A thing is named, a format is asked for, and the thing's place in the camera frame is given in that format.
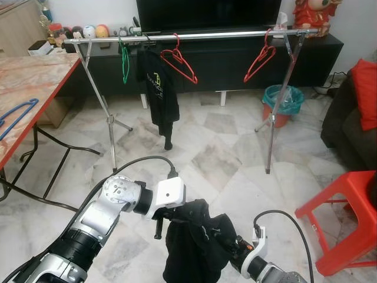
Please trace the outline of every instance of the white wall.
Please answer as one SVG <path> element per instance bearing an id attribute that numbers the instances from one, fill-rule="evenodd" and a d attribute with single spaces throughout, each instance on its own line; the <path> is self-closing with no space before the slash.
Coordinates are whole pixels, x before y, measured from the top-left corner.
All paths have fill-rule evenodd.
<path id="1" fill-rule="evenodd" d="M 136 0 L 49 0 L 55 22 L 74 25 L 106 24 L 110 30 L 132 24 L 138 18 Z M 294 21 L 295 0 L 282 0 L 280 10 Z M 360 58 L 371 59 L 377 49 L 377 1 L 343 0 L 330 20 L 330 33 L 344 42 L 333 71 L 347 72 Z"/>

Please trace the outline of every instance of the tv screen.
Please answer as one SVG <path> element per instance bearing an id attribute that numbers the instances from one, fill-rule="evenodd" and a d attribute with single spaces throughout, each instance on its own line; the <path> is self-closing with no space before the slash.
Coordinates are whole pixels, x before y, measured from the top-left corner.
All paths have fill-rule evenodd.
<path id="1" fill-rule="evenodd" d="M 273 25 L 281 0 L 137 0 L 143 32 Z"/>

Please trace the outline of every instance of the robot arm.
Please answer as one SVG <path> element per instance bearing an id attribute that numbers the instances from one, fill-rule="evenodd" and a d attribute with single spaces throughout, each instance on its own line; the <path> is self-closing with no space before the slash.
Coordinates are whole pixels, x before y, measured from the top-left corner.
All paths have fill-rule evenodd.
<path id="1" fill-rule="evenodd" d="M 121 212 L 133 211 L 157 220 L 155 238 L 161 239 L 163 218 L 171 219 L 185 200 L 186 188 L 179 177 L 159 182 L 153 192 L 146 189 L 143 182 L 132 182 L 121 175 L 111 176 L 104 182 L 99 197 L 88 203 L 44 257 L 32 261 L 14 278 L 14 282 L 83 283 L 93 259 L 117 225 Z M 257 283 L 306 283 L 298 273 L 285 273 L 273 263 L 264 261 L 267 250 L 265 227 L 253 233 L 252 244 L 241 236 L 231 244 L 216 239 L 232 255 L 232 266 L 247 279 Z"/>

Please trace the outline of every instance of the black tv cabinet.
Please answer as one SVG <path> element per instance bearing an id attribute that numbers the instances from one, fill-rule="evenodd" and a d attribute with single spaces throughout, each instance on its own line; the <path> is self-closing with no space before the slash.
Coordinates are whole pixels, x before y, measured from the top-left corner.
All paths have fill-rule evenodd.
<path id="1" fill-rule="evenodd" d="M 195 85 L 171 69 L 177 92 L 245 90 L 281 84 L 289 64 L 282 38 L 272 39 L 271 44 L 277 48 L 276 55 L 247 83 L 243 82 L 247 69 L 263 46 L 263 40 L 263 37 L 253 37 L 182 41 L 180 50 L 199 82 Z M 290 36 L 289 40 L 294 49 L 298 37 Z M 151 49 L 160 52 L 174 48 L 175 44 L 157 42 Z M 297 87 L 323 85 L 342 47 L 343 43 L 330 34 L 324 38 L 306 39 L 289 84 Z M 85 55 L 87 45 L 81 44 L 80 48 Z M 130 75 L 124 85 L 118 44 L 112 43 L 110 48 L 104 50 L 93 44 L 89 69 L 102 95 L 145 93 L 145 84 L 138 83 L 135 78 L 137 48 L 130 47 Z M 75 73 L 84 75 L 84 70 L 80 67 Z"/>

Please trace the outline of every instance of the trash bin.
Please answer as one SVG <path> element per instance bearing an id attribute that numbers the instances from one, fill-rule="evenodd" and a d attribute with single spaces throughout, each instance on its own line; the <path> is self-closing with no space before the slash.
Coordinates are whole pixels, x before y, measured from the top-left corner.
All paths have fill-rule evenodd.
<path id="1" fill-rule="evenodd" d="M 269 114 L 272 112 L 281 87 L 281 84 L 271 85 L 264 91 L 262 100 L 264 103 L 263 120 L 267 119 Z M 275 123 L 275 127 L 283 127 L 288 122 L 291 115 L 298 114 L 303 102 L 304 95 L 302 91 L 300 91 L 296 87 L 287 86 L 286 97 L 280 104 L 280 107 L 277 111 L 277 121 Z"/>

